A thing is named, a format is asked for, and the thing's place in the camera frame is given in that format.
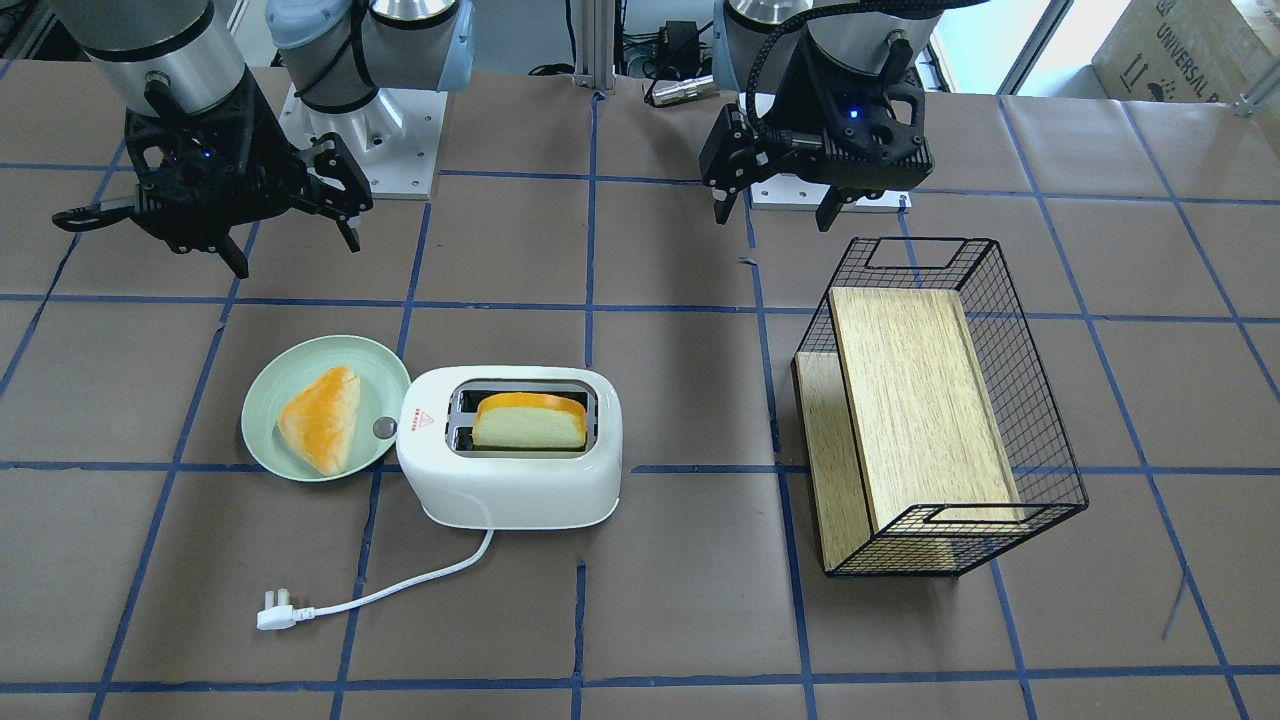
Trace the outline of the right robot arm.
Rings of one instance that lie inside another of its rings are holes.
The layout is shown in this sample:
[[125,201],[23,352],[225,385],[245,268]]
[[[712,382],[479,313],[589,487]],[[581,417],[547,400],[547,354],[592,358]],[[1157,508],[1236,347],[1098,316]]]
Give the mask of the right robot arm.
[[129,196],[60,211],[88,232],[133,222],[170,251],[218,255],[250,273],[237,225],[292,209],[335,223],[360,249],[358,218],[397,163],[410,195],[430,188],[421,97],[462,90],[474,68],[470,1],[270,1],[271,42],[291,74],[291,137],[211,1],[55,1],[52,9],[125,104]]

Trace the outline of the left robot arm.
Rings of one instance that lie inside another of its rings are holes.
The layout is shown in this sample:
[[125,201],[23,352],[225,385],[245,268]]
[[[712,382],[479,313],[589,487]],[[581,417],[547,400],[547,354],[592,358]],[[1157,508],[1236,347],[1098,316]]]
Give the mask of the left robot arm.
[[724,224],[776,176],[819,184],[827,231],[863,199],[910,191],[934,168],[915,60],[959,1],[722,1],[713,79],[733,92],[699,154]]

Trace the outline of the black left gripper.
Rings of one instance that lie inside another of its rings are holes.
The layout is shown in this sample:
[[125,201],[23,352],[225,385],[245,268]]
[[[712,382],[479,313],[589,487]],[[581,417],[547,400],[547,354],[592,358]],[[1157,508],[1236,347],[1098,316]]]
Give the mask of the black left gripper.
[[815,206],[819,232],[863,193],[911,190],[932,173],[924,94],[908,72],[914,49],[892,38],[884,50],[879,72],[868,74],[801,38],[763,117],[774,131],[765,154],[745,111],[736,102],[721,108],[698,159],[717,224],[727,223],[741,192],[767,179],[768,168],[829,186]]

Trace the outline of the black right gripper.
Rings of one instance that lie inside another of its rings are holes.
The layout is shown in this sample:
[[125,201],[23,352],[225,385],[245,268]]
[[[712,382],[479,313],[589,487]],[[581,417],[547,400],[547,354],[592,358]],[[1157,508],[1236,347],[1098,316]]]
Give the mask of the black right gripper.
[[76,233],[131,220],[174,254],[216,254],[241,279],[250,277],[250,264],[230,228],[291,209],[335,222],[348,250],[361,250],[357,224],[372,210],[372,190],[337,132],[297,149],[251,70],[202,111],[183,109],[178,88],[168,74],[150,70],[143,110],[125,114],[133,196],[59,211],[55,227]]

